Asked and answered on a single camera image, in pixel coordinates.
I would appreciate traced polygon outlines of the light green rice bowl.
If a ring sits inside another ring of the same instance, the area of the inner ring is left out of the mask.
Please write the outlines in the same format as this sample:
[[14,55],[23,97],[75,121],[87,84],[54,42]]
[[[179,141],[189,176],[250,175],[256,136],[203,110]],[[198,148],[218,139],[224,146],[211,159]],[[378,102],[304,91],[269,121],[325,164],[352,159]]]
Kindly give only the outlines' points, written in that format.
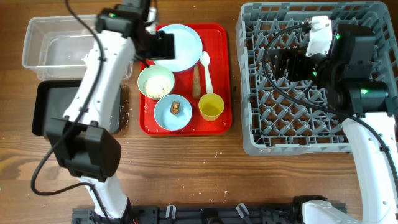
[[153,100],[159,100],[171,93],[174,85],[174,74],[161,65],[151,65],[143,69],[137,79],[139,91]]

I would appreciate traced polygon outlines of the pile of white rice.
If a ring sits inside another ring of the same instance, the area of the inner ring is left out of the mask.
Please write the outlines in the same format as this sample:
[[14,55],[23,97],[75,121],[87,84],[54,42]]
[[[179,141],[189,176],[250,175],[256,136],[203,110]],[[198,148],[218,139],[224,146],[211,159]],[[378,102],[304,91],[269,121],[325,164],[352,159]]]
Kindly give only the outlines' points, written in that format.
[[144,93],[149,98],[161,98],[172,89],[170,80],[161,75],[148,78],[144,83]]

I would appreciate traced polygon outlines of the white plastic spoon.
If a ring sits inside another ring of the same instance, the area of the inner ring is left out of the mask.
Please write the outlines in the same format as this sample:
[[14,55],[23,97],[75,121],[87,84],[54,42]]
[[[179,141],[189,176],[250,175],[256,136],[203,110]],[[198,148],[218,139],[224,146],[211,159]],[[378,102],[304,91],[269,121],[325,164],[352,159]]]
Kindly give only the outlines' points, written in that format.
[[206,92],[209,93],[214,93],[213,91],[213,85],[210,77],[210,70],[209,70],[209,65],[210,65],[210,56],[208,52],[203,51],[201,53],[200,57],[200,63],[203,65],[204,71],[205,71],[205,88]]

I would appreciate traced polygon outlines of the brown food scrap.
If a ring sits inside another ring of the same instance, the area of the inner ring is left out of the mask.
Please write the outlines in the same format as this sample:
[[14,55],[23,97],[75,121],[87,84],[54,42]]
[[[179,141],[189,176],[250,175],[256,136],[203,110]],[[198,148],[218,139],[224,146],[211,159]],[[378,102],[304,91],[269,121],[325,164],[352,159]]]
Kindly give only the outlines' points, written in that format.
[[179,112],[180,112],[180,103],[177,102],[177,101],[173,101],[172,104],[171,104],[170,112],[173,115],[179,114]]

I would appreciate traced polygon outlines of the small light blue plate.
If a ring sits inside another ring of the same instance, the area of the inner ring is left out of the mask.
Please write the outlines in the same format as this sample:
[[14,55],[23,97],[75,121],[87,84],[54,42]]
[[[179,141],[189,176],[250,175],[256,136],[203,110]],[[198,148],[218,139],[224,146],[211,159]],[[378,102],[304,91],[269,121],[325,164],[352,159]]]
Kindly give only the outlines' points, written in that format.
[[193,109],[190,102],[181,95],[167,95],[155,105],[156,123],[167,131],[183,129],[191,120]]

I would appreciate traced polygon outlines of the yellow plastic cup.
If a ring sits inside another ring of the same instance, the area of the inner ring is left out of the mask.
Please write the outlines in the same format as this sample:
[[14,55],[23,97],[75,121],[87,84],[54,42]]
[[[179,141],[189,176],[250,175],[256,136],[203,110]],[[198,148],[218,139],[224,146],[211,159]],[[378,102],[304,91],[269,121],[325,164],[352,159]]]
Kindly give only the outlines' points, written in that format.
[[224,101],[219,95],[208,93],[200,98],[198,107],[204,120],[215,121],[224,110]]

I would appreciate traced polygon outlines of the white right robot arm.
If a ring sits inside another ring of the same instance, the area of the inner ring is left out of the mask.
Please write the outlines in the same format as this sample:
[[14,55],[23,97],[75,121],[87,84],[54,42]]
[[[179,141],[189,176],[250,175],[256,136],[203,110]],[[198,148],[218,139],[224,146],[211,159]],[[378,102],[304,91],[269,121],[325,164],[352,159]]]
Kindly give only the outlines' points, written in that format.
[[371,78],[376,38],[368,27],[330,22],[304,22],[286,29],[309,33],[304,48],[274,49],[269,42],[262,56],[270,61],[265,77],[287,73],[292,81],[311,80],[328,93],[320,110],[335,114],[351,145],[359,180],[363,223],[397,222],[397,145],[394,102],[386,83]]

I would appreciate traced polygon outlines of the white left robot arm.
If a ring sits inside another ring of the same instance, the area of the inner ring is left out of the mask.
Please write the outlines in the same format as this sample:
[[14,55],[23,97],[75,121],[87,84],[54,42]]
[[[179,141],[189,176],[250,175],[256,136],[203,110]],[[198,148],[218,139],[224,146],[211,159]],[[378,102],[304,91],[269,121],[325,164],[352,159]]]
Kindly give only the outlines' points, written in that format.
[[91,34],[95,39],[86,72],[70,106],[51,119],[49,155],[88,189],[94,210],[90,222],[132,223],[131,204],[116,175],[121,145],[109,133],[111,112],[126,67],[135,59],[175,57],[174,37],[155,29],[149,1],[123,1],[103,9]]

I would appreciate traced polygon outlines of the grey dishwasher rack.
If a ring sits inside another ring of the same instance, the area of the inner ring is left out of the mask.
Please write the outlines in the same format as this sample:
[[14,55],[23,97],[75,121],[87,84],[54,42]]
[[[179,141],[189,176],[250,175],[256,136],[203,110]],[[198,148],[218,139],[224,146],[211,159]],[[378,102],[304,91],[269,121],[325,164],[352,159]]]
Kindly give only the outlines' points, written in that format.
[[313,16],[328,16],[333,26],[355,24],[376,35],[372,78],[386,82],[397,95],[397,38],[391,10],[383,2],[253,2],[242,5],[236,23],[241,73],[244,151],[251,156],[292,156],[350,152],[337,117],[295,104],[326,104],[326,91],[310,81],[269,81],[262,64],[264,49],[281,30]]

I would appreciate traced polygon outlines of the clear plastic waste bin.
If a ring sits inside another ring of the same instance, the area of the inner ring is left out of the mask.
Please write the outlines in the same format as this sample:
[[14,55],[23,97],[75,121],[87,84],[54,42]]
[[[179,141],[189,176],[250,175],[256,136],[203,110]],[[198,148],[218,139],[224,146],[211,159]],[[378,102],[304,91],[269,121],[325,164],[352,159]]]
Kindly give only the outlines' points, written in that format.
[[28,24],[22,65],[40,80],[82,79],[84,58],[95,39],[73,16],[33,17]]

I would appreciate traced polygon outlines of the black food waste tray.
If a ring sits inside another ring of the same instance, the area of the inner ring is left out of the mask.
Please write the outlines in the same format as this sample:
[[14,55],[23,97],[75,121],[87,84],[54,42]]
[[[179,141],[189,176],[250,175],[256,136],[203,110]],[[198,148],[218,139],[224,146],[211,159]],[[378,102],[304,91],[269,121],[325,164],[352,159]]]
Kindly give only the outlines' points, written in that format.
[[37,88],[32,133],[43,136],[52,118],[60,119],[70,106],[81,80],[46,80]]

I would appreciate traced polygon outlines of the large light blue plate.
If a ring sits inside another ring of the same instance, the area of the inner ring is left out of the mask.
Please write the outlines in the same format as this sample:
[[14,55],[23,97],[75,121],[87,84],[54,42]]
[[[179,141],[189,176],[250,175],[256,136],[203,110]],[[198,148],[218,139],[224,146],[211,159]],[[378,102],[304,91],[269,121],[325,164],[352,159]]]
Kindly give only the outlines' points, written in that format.
[[156,65],[164,66],[172,72],[182,72],[199,61],[203,52],[203,43],[195,30],[182,24],[167,25],[159,30],[174,35],[175,58],[156,60]]

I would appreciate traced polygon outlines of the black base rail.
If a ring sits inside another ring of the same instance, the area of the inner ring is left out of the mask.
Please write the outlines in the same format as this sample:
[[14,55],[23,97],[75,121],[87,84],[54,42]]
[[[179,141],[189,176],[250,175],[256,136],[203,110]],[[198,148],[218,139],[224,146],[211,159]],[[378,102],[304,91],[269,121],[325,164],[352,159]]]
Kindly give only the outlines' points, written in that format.
[[248,214],[241,217],[234,207],[178,207],[175,217],[167,217],[167,209],[155,206],[132,206],[125,223],[302,223],[299,207],[293,204],[273,204],[247,207]]

